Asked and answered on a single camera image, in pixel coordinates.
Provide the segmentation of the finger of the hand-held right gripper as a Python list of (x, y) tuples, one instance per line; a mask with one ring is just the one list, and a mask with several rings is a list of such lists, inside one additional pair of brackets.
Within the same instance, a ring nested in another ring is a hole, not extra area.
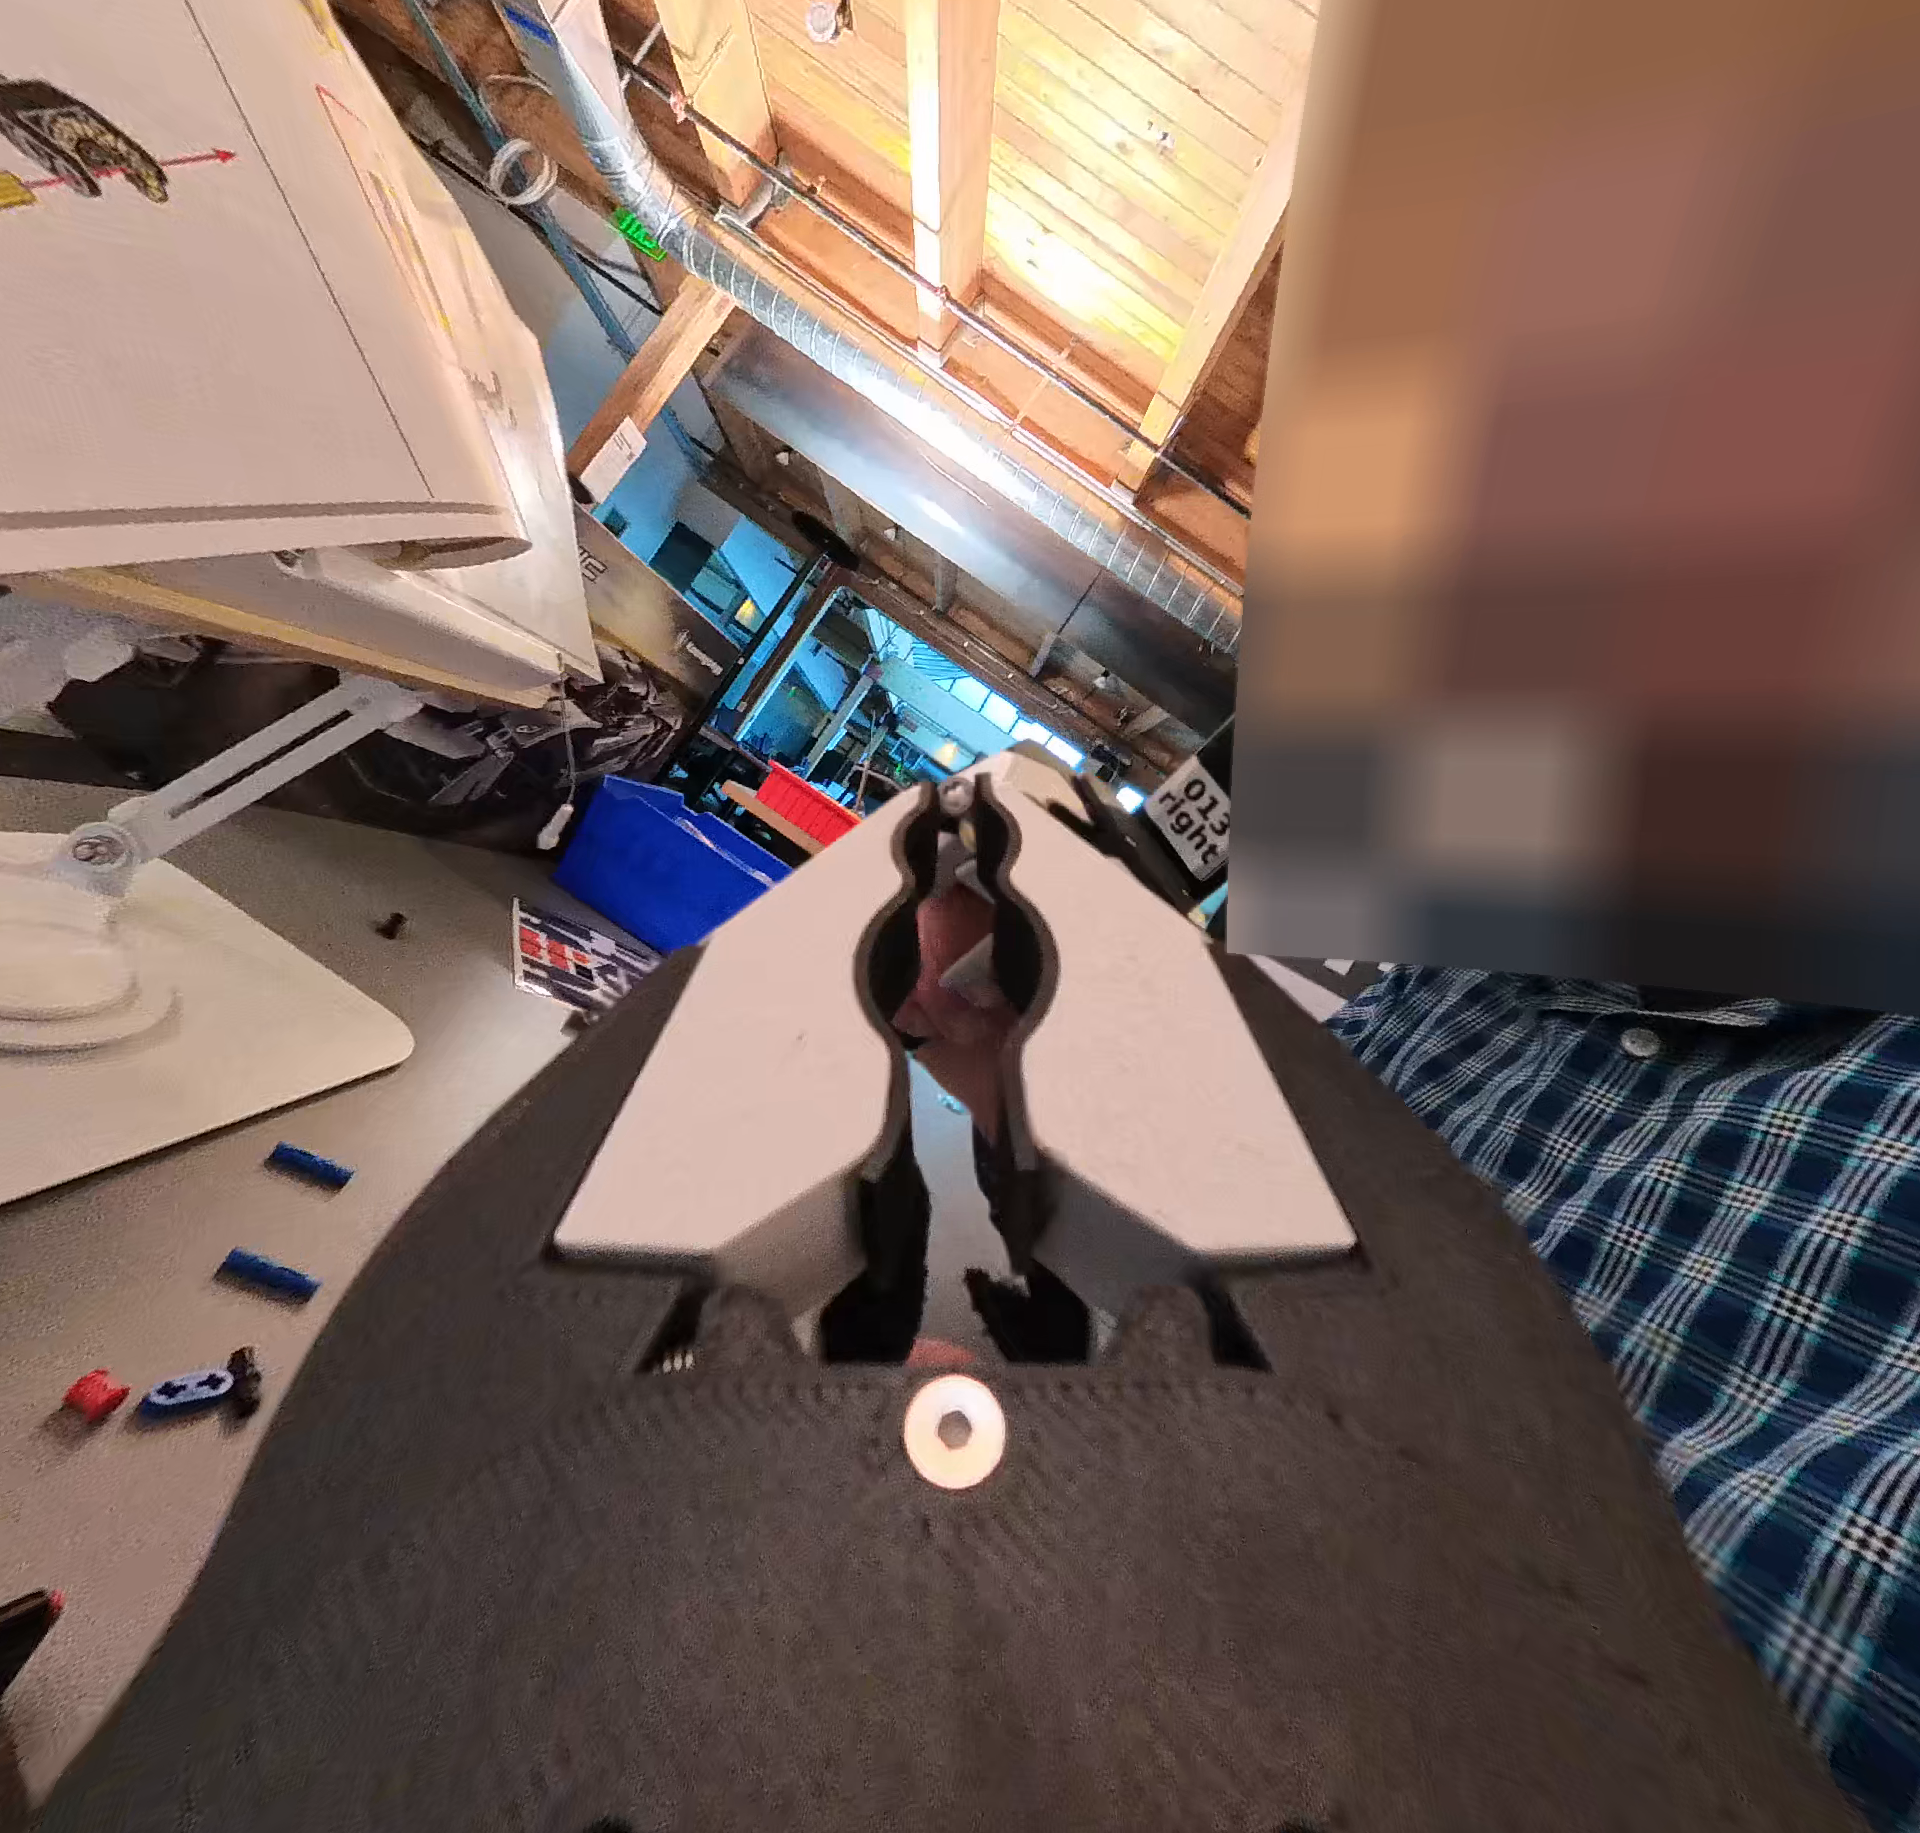
[(1126, 808), (1112, 787), (1036, 745), (1014, 745), (972, 764), (972, 787), (978, 796), (992, 791), (1007, 812), (1011, 803), (1023, 800), (1030, 811), (1047, 814), (1057, 831), (1115, 862), (1201, 936), (1211, 934), (1211, 900), (1201, 894), (1199, 876), (1146, 807)]

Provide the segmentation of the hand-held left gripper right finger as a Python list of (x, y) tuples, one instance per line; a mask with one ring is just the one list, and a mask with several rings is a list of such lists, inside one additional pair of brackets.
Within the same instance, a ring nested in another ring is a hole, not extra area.
[(1118, 1312), (1156, 1287), (1332, 1266), (1358, 1232), (1221, 952), (1023, 800), (978, 796), (978, 876), (1016, 1029), (1002, 1056), (996, 1222)]

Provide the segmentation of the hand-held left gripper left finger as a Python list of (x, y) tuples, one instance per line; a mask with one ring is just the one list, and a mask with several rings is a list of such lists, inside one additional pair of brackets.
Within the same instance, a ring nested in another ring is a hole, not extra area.
[(940, 794), (859, 821), (691, 948), (686, 979), (550, 1236), (566, 1264), (821, 1309), (863, 1264), (857, 1200), (905, 1133), (873, 957), (914, 913)]

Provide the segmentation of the lego sticker sheet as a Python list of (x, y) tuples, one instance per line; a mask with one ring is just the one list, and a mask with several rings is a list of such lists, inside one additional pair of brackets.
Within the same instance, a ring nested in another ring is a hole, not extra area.
[(520, 993), (585, 1012), (611, 1009), (660, 967), (660, 955), (650, 948), (629, 948), (608, 933), (517, 898), (510, 911), (508, 952)]

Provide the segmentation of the scattered blue lego pins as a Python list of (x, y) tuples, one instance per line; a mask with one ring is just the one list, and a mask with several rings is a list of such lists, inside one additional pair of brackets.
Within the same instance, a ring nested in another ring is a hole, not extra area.
[[(327, 1194), (341, 1192), (357, 1175), (353, 1167), (332, 1155), (290, 1142), (278, 1142), (267, 1152), (264, 1164), (280, 1177), (294, 1178)], [(245, 1291), (291, 1302), (308, 1302), (323, 1289), (323, 1281), (310, 1270), (247, 1247), (228, 1248), (211, 1275)]]

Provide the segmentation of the dark printed lego box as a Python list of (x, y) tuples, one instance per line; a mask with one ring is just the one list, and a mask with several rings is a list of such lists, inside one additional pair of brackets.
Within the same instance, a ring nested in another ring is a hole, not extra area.
[(571, 550), (425, 571), (336, 550), (4, 585), (4, 771), (14, 731), (150, 792), (368, 678), (406, 708), (285, 781), (280, 803), (391, 831), (550, 850), (610, 776), (654, 782), (729, 681), (738, 647), (573, 502)]

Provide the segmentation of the blue lego liftarm black pin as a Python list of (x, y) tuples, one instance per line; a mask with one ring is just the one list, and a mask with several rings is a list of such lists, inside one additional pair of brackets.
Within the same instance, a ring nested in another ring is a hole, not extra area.
[(221, 1410), (232, 1419), (245, 1420), (259, 1410), (264, 1389), (266, 1371), (258, 1349), (240, 1344), (221, 1364), (157, 1380), (139, 1399), (137, 1416), (147, 1422), (161, 1422)]

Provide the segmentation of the lego instruction booklet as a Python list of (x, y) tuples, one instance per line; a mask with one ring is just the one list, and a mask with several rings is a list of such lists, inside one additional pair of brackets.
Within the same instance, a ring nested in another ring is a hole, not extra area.
[(327, 0), (1, 0), (4, 577), (600, 663), (540, 341)]

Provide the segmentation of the person's right hand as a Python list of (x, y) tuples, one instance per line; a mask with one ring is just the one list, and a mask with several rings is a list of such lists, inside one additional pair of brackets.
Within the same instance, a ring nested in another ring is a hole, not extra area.
[(917, 979), (891, 1025), (924, 1070), (1000, 1138), (1002, 1056), (1018, 1012), (996, 977), (996, 906), (960, 880), (915, 911)]

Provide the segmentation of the red plastic bin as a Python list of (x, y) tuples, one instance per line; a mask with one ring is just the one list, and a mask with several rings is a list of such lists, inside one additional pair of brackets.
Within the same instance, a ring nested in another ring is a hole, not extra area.
[(778, 762), (765, 766), (754, 798), (776, 831), (812, 850), (845, 839), (859, 823), (857, 812)]

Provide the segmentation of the blue plastic bin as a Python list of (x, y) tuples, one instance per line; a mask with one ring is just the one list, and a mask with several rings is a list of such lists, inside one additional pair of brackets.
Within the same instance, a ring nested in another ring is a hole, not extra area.
[(551, 869), (568, 896), (658, 955), (691, 946), (789, 869), (678, 791), (608, 774)]

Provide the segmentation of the white book stand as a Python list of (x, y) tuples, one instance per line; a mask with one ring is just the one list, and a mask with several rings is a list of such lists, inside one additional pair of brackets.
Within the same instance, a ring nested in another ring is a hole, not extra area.
[(540, 708), (597, 676), (569, 506), (515, 550), (291, 547), (54, 567), (4, 547), (4, 716), (156, 650), (334, 681), (67, 832), (4, 823), (1, 1197), (47, 1192), (400, 1065), (396, 1014), (171, 857), (347, 745), (446, 704)]

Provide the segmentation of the person's torso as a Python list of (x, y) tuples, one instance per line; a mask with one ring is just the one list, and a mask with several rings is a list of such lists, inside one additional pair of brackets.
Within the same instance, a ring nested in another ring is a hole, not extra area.
[(1328, 1029), (1486, 1182), (1837, 1789), (1918, 1826), (1918, 1022), (1399, 965)]

